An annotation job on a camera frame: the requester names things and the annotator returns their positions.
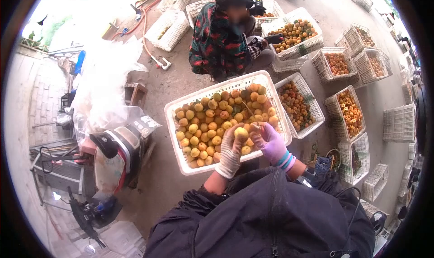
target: checkered sleeve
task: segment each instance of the checkered sleeve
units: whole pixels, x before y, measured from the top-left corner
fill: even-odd
[[[259,49],[259,47],[254,46],[254,45],[248,45],[247,49],[249,49],[252,60],[256,59],[259,56],[259,54],[261,53],[261,49]]]

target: patterned jacket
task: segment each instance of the patterned jacket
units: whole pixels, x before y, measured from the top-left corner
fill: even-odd
[[[244,35],[233,33],[228,16],[210,2],[196,19],[188,59],[196,74],[231,77],[242,74],[252,56]]]

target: zipper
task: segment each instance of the zipper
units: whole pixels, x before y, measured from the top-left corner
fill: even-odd
[[[193,232],[193,239],[191,241],[191,258],[196,258],[196,246],[194,244],[196,242],[196,234],[198,232],[198,229],[199,229],[199,224]]]
[[[274,175],[273,175],[273,180],[271,181],[271,199],[270,199],[270,203],[269,203],[269,208],[268,208],[268,218],[269,218],[269,223],[271,223],[271,239],[272,239],[272,244],[271,244],[271,253],[273,257],[279,257],[279,251],[277,250],[277,237],[276,237],[276,225],[274,223],[275,221],[275,205],[276,205],[276,192],[277,192],[277,188],[276,188],[276,183],[277,180],[279,179],[279,173],[281,171],[277,170]]]

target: gray pants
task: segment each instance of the gray pants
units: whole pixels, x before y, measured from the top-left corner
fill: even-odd
[[[250,16],[247,19],[247,22],[245,24],[246,31],[244,32],[246,34],[246,37],[253,36],[253,32],[255,30],[255,22],[256,18],[253,16]],[[247,72],[254,72],[259,70],[264,70],[268,66],[271,65],[271,63],[274,62],[275,59],[274,52],[269,49],[264,49],[261,54],[254,60],[252,60],[247,66],[246,71]]]
[[[255,22],[256,22],[256,18],[250,16],[249,18],[246,19],[245,22],[240,23],[238,28],[241,30],[241,32],[246,34],[246,37],[250,37],[254,35],[253,32],[255,31]],[[268,66],[270,66],[271,63],[273,63],[274,58],[275,55],[272,50],[264,49],[256,59],[249,62],[249,64],[245,68],[245,71],[247,73],[250,73],[254,71],[264,70]],[[228,77],[213,76],[213,78],[217,82],[223,82],[227,80]]]

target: zipper pull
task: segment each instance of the zipper pull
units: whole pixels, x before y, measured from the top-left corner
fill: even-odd
[[[279,253],[277,252],[277,244],[271,245],[273,257],[279,257]]]

